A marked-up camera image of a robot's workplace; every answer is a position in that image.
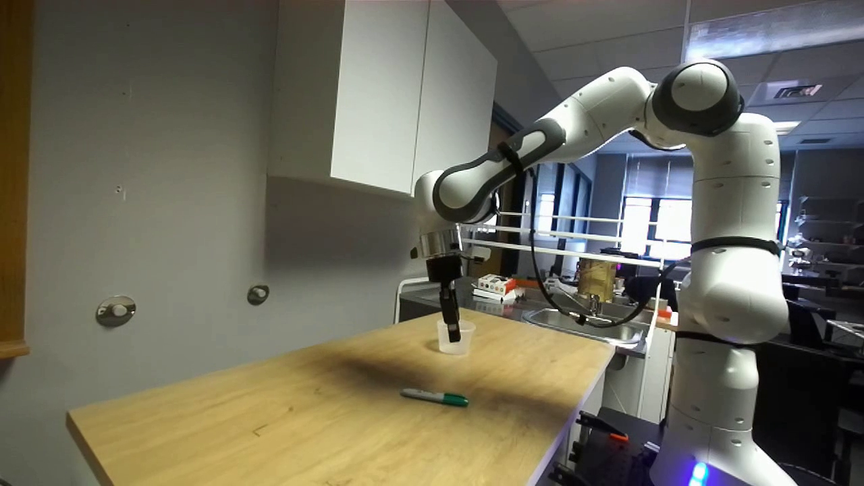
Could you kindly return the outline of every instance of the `marker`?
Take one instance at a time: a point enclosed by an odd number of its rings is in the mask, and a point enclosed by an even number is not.
[[[415,388],[403,388],[400,395],[410,399],[426,400],[452,406],[468,406],[468,399],[455,393],[432,393]]]

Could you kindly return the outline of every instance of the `sink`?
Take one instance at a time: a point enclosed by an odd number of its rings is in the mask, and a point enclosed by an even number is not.
[[[598,317],[618,320],[629,314],[631,310],[631,307],[625,305],[603,304],[604,313],[598,314]],[[595,328],[587,324],[581,325],[556,309],[535,310],[524,315],[525,321],[536,326],[608,342],[613,346],[625,349],[636,348],[645,339],[649,326],[647,323],[639,321],[641,317],[611,328]]]

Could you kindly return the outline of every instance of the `plastic cup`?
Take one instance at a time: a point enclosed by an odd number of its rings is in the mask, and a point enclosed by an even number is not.
[[[477,326],[469,321],[459,321],[459,332],[461,339],[459,342],[450,342],[450,336],[447,332],[447,325],[443,320],[438,320],[438,350],[447,355],[467,355],[468,349],[471,347],[471,337],[474,335],[474,330]]]

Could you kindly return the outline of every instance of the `ceiling light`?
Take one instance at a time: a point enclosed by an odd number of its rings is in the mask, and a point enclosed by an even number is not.
[[[864,2],[802,3],[690,26],[686,60],[738,57],[864,39]]]
[[[800,120],[797,122],[774,122],[774,130],[777,131],[778,135],[789,135],[789,132],[795,130],[795,127],[800,124]]]

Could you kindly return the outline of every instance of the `window blind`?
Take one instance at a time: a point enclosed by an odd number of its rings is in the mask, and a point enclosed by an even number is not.
[[[780,154],[779,200],[789,199],[795,152]],[[631,197],[693,197],[693,159],[689,156],[629,157],[624,195]]]

